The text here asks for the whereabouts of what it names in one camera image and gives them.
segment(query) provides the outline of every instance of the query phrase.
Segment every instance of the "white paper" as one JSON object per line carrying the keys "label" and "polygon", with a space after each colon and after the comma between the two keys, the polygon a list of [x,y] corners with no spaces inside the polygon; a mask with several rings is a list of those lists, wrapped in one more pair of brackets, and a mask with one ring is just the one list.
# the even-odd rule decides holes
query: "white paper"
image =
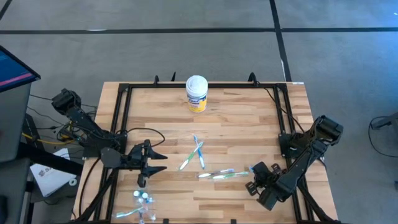
{"label": "white paper", "polygon": [[[54,153],[56,156],[62,156],[65,159],[69,159],[69,153],[67,148],[63,148]],[[70,179],[76,177],[74,174],[68,174],[51,167],[43,166],[40,164],[34,164],[30,167],[33,176],[36,179],[37,185],[39,185],[40,191],[44,197],[48,197],[60,187],[69,182]]]}

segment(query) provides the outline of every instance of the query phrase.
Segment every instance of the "butcher block tabletop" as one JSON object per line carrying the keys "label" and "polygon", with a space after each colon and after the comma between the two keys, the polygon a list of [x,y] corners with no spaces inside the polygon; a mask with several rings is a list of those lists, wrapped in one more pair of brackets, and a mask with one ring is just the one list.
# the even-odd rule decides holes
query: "butcher block tabletop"
{"label": "butcher block tabletop", "polygon": [[[119,82],[104,83],[95,121],[110,130]],[[302,83],[287,83],[290,105],[294,117],[304,129],[313,123],[310,105]],[[284,106],[282,93],[281,105]],[[118,119],[121,125],[124,101]],[[288,124],[284,114],[285,125]],[[154,150],[168,157],[166,160],[149,160],[150,166],[167,166],[167,169],[147,180],[147,191],[155,202],[152,211],[156,223],[168,218],[170,223],[295,223],[292,198],[277,202],[272,211],[266,210],[251,197],[245,184],[253,180],[253,174],[225,180],[198,179],[197,175],[214,170],[234,168],[236,172],[249,171],[248,167],[263,161],[271,166],[278,163],[286,168],[280,155],[277,140],[280,134],[275,103],[262,88],[210,88],[207,109],[193,113],[188,109],[184,88],[134,88],[131,96],[127,128],[152,128],[160,131],[166,141]],[[203,141],[202,153],[206,169],[202,170],[197,154],[183,171],[177,167],[195,149],[193,135]],[[133,145],[150,139],[152,145],[162,140],[153,131],[135,130],[128,134],[126,153]],[[81,179],[96,159],[85,161]],[[97,163],[83,194],[83,210],[98,192],[102,162]],[[139,189],[138,172],[119,172],[113,214],[137,208],[132,193]],[[337,219],[326,170],[318,161],[306,174],[308,189],[321,208]],[[81,181],[73,211],[78,214]],[[306,219],[302,195],[298,193],[303,219]],[[101,218],[105,218],[108,197],[105,195]],[[137,223],[138,214],[112,219],[112,223]]]}

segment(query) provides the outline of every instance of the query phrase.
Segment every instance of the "gray carpet floor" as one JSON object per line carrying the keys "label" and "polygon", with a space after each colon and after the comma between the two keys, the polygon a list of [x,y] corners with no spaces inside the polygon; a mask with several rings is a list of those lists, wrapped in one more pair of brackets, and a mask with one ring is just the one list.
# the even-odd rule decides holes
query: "gray carpet floor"
{"label": "gray carpet floor", "polygon": [[[398,27],[398,2],[276,0],[282,28]],[[12,0],[0,30],[273,27],[268,0]],[[326,155],[340,220],[397,223],[398,159],[376,153],[368,140],[373,117],[398,112],[398,33],[283,33],[291,77],[306,84],[314,117],[327,114],[345,127]],[[236,34],[0,35],[0,44],[41,74],[31,93],[53,97],[75,90],[97,105],[106,81],[284,81],[273,32]],[[66,121],[48,101],[29,106]],[[51,121],[34,116],[37,126]],[[51,131],[41,134],[54,136]],[[398,155],[390,127],[373,131],[377,148]],[[35,206],[34,223],[65,222],[73,198]]]}

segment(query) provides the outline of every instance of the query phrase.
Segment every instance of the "monitor screen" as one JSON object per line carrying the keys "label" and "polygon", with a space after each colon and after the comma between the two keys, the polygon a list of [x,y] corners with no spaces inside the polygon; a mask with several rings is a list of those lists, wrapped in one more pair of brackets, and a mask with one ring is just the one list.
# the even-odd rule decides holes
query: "monitor screen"
{"label": "monitor screen", "polygon": [[13,59],[9,52],[0,49],[0,92],[36,79],[37,76]]}

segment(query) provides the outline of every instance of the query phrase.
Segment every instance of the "computer monitor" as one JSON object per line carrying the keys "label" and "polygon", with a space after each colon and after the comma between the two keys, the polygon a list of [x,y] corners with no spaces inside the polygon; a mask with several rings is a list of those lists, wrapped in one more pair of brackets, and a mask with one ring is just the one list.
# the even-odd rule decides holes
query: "computer monitor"
{"label": "computer monitor", "polygon": [[0,45],[0,92],[39,79],[39,74]]}

